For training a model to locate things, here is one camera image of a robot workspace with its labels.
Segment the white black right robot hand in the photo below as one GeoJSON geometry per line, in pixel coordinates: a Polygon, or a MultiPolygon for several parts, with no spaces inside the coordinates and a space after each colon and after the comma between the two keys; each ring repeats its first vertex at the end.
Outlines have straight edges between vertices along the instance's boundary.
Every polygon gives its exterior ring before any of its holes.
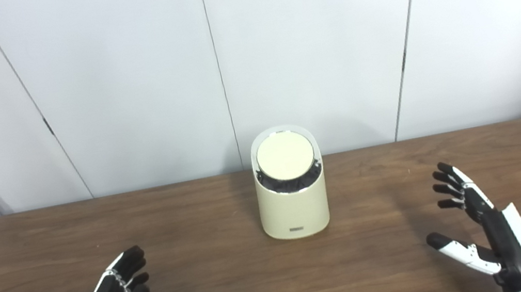
{"type": "Polygon", "coordinates": [[[451,196],[439,200],[438,207],[464,210],[482,227],[490,246],[486,248],[434,232],[426,237],[430,248],[474,271],[492,276],[502,292],[521,292],[521,216],[513,202],[498,209],[469,176],[447,163],[438,163],[432,176],[438,180],[438,184],[432,186],[433,191],[451,196]]]}

